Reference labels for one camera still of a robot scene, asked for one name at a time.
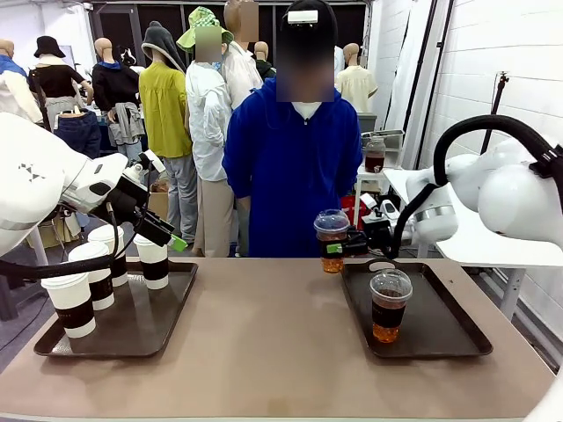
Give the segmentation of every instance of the cup lid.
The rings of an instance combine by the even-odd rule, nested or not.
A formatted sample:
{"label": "cup lid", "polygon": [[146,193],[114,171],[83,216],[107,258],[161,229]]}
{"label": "cup lid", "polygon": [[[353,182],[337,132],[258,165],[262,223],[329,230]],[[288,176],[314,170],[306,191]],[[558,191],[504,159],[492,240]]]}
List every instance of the cup lid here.
{"label": "cup lid", "polygon": [[78,284],[82,280],[88,280],[88,273],[78,273],[70,275],[62,275],[60,277],[51,277],[41,280],[41,286],[46,289],[55,290],[57,288],[66,288]]}
{"label": "cup lid", "polygon": [[[385,268],[376,271],[369,282],[371,294],[387,302],[405,302],[413,295],[413,284],[408,275],[396,268]],[[390,290],[394,295],[386,295]]]}
{"label": "cup lid", "polygon": [[313,225],[318,233],[335,234],[346,231],[350,221],[341,209],[327,209],[317,215]]}
{"label": "cup lid", "polygon": [[[117,226],[117,235],[119,237],[123,236],[123,229],[121,226]],[[102,227],[98,227],[90,232],[88,235],[88,240],[97,242],[109,242],[113,241],[115,234],[113,233],[113,226],[111,224],[106,224]]]}
{"label": "cup lid", "polygon": [[141,235],[135,235],[135,238],[133,239],[133,243],[134,244],[140,244],[142,246],[147,246],[150,244],[154,244],[155,246],[157,246],[157,244],[155,244],[154,242],[151,242],[149,239],[147,239],[144,236]]}
{"label": "cup lid", "polygon": [[77,246],[69,253],[69,261],[84,261],[85,259],[109,255],[106,244],[101,242],[87,242]]}

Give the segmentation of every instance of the beige pants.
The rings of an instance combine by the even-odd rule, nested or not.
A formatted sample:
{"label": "beige pants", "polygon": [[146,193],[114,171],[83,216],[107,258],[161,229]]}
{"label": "beige pants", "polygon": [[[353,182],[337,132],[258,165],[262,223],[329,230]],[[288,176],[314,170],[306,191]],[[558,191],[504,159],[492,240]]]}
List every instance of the beige pants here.
{"label": "beige pants", "polygon": [[233,201],[234,194],[227,179],[208,182],[197,178],[198,218],[194,251],[203,251],[207,258],[229,256]]}

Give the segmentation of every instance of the brown tabletop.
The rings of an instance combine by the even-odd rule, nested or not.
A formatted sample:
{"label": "brown tabletop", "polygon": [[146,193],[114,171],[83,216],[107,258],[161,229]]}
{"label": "brown tabletop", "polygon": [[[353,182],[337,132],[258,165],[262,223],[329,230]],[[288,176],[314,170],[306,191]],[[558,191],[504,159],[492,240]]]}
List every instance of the brown tabletop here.
{"label": "brown tabletop", "polygon": [[517,418],[553,375],[457,264],[426,259],[494,345],[463,360],[372,356],[339,275],[317,259],[176,258],[200,266],[165,352],[52,360],[0,375],[0,412],[40,417]]}

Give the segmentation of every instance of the red object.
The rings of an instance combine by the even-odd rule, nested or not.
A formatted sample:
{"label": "red object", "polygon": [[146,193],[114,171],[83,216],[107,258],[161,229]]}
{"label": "red object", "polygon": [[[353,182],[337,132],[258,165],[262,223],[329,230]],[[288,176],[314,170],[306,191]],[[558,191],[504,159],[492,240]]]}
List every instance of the red object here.
{"label": "red object", "polygon": [[[354,224],[354,202],[355,202],[354,196],[345,196],[340,200],[342,211],[346,213],[348,220],[350,220],[350,224]],[[356,227],[358,230],[361,230],[363,228],[362,217],[368,214],[369,214],[369,210],[366,208],[365,205],[363,205],[363,202],[360,201],[360,214],[358,217],[358,227]]]}

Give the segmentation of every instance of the black cap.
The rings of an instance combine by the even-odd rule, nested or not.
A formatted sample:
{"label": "black cap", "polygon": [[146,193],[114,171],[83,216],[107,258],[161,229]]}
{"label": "black cap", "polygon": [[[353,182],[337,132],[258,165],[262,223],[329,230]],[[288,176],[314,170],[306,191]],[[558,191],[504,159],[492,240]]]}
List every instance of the black cap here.
{"label": "black cap", "polygon": [[53,37],[43,35],[37,39],[37,51],[34,56],[40,55],[56,55],[57,57],[65,57],[64,53],[59,48],[59,43]]}
{"label": "black cap", "polygon": [[[318,22],[290,24],[290,11],[317,11]],[[323,0],[296,0],[283,15],[278,39],[283,59],[314,62],[333,58],[337,40],[338,26],[333,8]]]}

